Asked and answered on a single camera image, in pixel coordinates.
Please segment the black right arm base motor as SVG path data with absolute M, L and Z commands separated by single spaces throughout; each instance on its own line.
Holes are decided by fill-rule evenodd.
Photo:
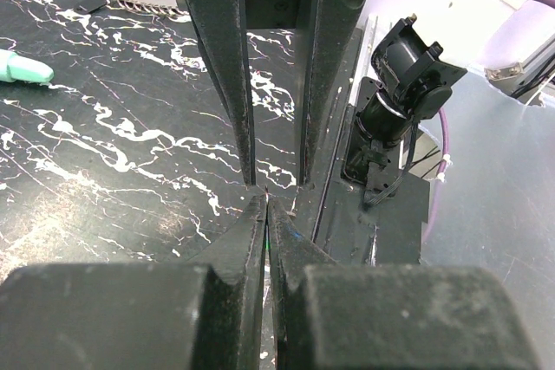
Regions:
M 467 70 L 440 59 L 443 47 L 427 45 L 414 30 L 415 15 L 400 19 L 370 57 L 377 80 L 361 80 L 342 177 L 364 186 L 362 204 L 372 207 L 394 195 L 415 155 L 418 126 L 437 115 Z M 388 183 L 384 175 L 394 149 L 408 135 L 405 166 Z

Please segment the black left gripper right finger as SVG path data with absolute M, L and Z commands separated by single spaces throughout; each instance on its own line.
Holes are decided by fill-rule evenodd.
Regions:
M 267 207 L 279 369 L 537 369 L 501 282 L 475 267 L 342 266 Z

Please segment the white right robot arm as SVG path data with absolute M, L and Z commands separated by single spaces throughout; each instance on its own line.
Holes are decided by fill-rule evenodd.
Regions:
M 370 14 L 411 16 L 449 62 L 472 61 L 527 0 L 186 0 L 199 52 L 232 123 L 246 184 L 256 181 L 247 34 L 290 29 L 294 38 L 297 180 L 307 183 L 336 72 Z

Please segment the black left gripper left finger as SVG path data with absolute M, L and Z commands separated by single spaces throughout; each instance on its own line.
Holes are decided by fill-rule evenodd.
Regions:
M 266 202 L 186 262 L 50 263 L 1 287 L 4 369 L 255 369 Z

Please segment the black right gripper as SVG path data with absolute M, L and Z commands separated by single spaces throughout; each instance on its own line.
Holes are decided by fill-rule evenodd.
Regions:
M 297 183 L 310 181 L 324 109 L 366 0 L 186 0 L 199 52 L 232 123 L 247 185 L 256 184 L 247 29 L 294 29 Z

